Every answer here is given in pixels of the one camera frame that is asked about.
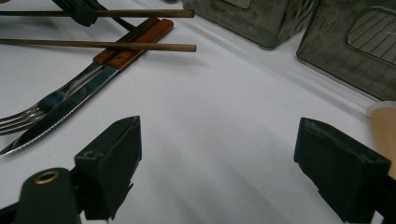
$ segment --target steak knife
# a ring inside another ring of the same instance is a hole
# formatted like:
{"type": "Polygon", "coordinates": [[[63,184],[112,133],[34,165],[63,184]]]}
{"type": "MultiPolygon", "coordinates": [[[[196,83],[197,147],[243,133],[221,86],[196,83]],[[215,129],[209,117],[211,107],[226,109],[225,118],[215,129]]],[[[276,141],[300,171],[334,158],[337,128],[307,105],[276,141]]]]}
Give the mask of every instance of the steak knife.
{"type": "MultiPolygon", "coordinates": [[[[163,19],[141,35],[135,43],[154,43],[167,35],[173,29],[173,22],[163,19]]],[[[60,122],[67,118],[76,108],[92,97],[96,92],[107,84],[117,74],[122,72],[128,65],[136,61],[145,50],[124,50],[112,59],[108,66],[84,84],[80,89],[71,94],[60,105],[51,110],[43,119],[38,121],[29,130],[23,133],[14,142],[0,151],[0,156],[15,152],[50,131],[60,122]]]]}

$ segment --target white tabletop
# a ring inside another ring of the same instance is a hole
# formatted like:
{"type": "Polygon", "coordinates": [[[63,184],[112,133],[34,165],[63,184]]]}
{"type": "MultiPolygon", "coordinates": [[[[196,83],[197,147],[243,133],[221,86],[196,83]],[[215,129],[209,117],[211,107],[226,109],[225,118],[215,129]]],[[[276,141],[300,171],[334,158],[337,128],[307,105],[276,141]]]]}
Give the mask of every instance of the white tabletop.
{"type": "MultiPolygon", "coordinates": [[[[101,3],[182,9],[160,0],[101,3]]],[[[57,9],[49,0],[0,5],[57,9]]],[[[298,125],[301,117],[327,122],[373,148],[365,110],[374,101],[299,63],[303,34],[264,50],[198,16],[172,21],[161,42],[195,44],[197,52],[147,52],[52,132],[1,157],[0,207],[19,199],[27,177],[73,168],[106,127],[138,115],[143,160],[113,223],[342,223],[293,161],[298,125]]],[[[0,38],[115,41],[126,33],[110,19],[88,28],[68,18],[1,17],[0,29],[0,38]]],[[[61,87],[100,50],[0,45],[0,52],[2,118],[61,87]]],[[[0,136],[0,148],[19,134],[0,136]]]]}

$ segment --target dark translucent plastic box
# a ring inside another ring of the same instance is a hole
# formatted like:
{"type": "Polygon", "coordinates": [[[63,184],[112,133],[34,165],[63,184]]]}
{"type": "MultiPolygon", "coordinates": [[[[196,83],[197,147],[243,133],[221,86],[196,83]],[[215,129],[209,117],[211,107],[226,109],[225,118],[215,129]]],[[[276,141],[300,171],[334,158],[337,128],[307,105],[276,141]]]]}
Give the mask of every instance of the dark translucent plastic box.
{"type": "Polygon", "coordinates": [[[302,31],[315,0],[182,0],[183,7],[209,21],[274,49],[302,31]]]}
{"type": "Polygon", "coordinates": [[[379,100],[396,100],[396,1],[319,0],[297,56],[379,100]]]}

